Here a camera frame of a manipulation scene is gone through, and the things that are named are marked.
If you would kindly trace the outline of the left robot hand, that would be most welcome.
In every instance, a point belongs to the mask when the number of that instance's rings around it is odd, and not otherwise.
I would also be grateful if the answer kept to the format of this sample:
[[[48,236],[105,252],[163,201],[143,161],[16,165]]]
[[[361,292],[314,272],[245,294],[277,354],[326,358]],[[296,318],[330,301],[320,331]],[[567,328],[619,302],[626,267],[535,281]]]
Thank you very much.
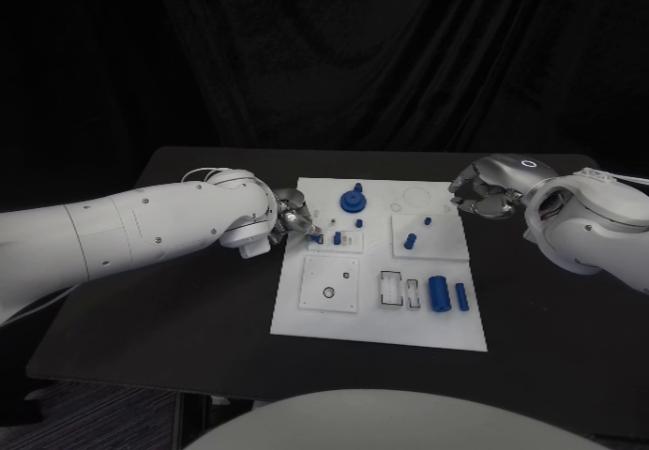
[[[322,243],[323,231],[314,225],[304,194],[296,188],[280,188],[273,194],[277,200],[277,212],[270,243],[280,244],[291,233],[304,235],[307,241]]]

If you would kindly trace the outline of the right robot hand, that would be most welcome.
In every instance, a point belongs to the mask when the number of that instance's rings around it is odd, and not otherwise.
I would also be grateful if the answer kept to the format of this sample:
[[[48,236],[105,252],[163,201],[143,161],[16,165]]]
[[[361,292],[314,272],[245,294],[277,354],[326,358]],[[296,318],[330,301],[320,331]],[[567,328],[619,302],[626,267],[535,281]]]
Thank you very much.
[[[449,185],[456,208],[482,218],[509,218],[544,184],[558,177],[539,160],[495,154],[470,163]]]

